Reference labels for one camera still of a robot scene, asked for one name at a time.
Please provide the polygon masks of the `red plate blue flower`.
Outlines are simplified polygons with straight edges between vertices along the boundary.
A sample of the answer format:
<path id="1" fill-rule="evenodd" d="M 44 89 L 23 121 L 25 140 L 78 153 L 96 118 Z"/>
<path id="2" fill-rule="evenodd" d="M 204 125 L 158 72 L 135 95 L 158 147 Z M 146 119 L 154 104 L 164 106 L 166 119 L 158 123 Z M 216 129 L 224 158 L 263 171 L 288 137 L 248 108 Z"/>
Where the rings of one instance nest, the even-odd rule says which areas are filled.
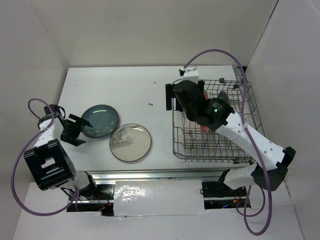
<path id="1" fill-rule="evenodd" d="M 204 89 L 203 90 L 203 95 L 205 97 L 206 100 L 210 99 L 211 98 L 211 95 L 209 93 L 209 91 L 207 89 Z M 208 132 L 208 127 L 207 126 L 204 126 L 204 125 L 201 125 L 200 126 L 200 129 L 201 129 L 201 132 L 205 135 L 207 134 Z"/>

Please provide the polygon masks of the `dark teal plate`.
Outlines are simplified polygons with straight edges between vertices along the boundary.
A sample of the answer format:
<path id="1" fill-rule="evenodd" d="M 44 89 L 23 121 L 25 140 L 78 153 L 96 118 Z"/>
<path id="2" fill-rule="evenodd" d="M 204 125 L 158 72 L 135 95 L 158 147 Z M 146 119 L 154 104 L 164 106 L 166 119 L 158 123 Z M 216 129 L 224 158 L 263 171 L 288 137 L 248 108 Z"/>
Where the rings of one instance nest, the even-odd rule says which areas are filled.
<path id="1" fill-rule="evenodd" d="M 223 100 L 227 104 L 230 104 L 229 96 L 225 91 L 220 91 L 218 94 L 218 98 Z"/>

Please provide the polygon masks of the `cream plate tree pattern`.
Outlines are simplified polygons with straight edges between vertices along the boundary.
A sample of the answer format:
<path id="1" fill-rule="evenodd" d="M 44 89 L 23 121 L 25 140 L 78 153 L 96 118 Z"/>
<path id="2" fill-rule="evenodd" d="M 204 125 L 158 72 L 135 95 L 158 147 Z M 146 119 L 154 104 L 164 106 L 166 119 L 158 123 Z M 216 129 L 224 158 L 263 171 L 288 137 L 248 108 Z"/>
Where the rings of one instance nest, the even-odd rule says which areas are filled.
<path id="1" fill-rule="evenodd" d="M 151 146 L 151 134 L 144 126 L 136 123 L 118 127 L 109 141 L 113 156 L 126 163 L 133 163 L 144 158 Z"/>

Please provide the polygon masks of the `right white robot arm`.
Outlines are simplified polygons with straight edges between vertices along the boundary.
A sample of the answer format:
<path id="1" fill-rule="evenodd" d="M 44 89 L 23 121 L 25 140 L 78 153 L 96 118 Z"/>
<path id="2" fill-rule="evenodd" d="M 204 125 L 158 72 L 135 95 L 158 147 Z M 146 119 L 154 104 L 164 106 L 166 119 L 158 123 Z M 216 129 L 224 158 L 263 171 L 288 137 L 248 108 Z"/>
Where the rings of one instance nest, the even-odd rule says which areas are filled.
<path id="1" fill-rule="evenodd" d="M 296 151 L 288 146 L 281 147 L 247 124 L 242 116 L 221 97 L 207 98 L 198 83 L 182 80 L 165 85 L 166 109 L 171 110 L 171 100 L 176 99 L 188 120 L 232 141 L 255 163 L 231 170 L 225 170 L 219 178 L 218 190 L 223 196 L 230 196 L 236 189 L 257 185 L 273 192 L 284 181 L 288 166 Z"/>

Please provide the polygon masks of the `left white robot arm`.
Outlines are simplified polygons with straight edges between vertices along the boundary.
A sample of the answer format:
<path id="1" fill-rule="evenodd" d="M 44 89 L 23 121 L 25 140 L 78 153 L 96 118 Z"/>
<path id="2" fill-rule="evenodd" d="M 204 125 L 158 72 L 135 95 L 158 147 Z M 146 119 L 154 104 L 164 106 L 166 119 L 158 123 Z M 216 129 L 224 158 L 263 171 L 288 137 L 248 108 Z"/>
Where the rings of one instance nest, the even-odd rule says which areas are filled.
<path id="1" fill-rule="evenodd" d="M 88 120 L 70 114 L 59 105 L 44 106 L 45 115 L 38 120 L 43 131 L 33 148 L 23 153 L 23 158 L 37 186 L 42 191 L 79 188 L 79 196 L 92 200 L 98 196 L 99 187 L 85 171 L 77 171 L 62 143 L 78 147 L 85 143 L 79 139 L 84 127 L 92 127 Z"/>

